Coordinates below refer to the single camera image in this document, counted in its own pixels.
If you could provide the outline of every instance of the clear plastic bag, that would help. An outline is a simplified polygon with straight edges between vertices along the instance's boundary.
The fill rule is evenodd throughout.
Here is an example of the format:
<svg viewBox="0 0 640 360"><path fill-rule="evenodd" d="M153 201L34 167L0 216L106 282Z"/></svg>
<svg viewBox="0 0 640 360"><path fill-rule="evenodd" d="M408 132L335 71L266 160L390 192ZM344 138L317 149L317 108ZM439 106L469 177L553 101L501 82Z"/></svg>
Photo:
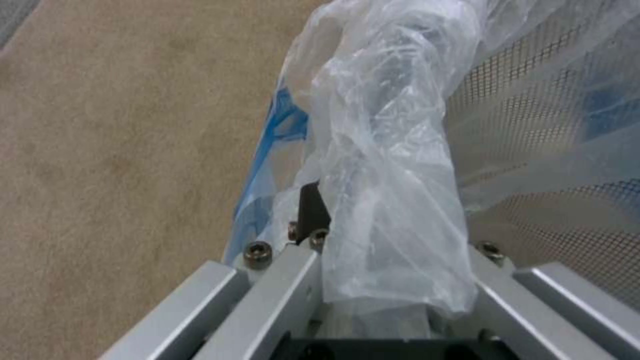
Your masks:
<svg viewBox="0 0 640 360"><path fill-rule="evenodd" d="M474 63L561 3L337 0L318 8L287 54L225 260L258 237L281 248L297 189L320 180L332 216L325 301L468 311L476 287L445 100Z"/></svg>

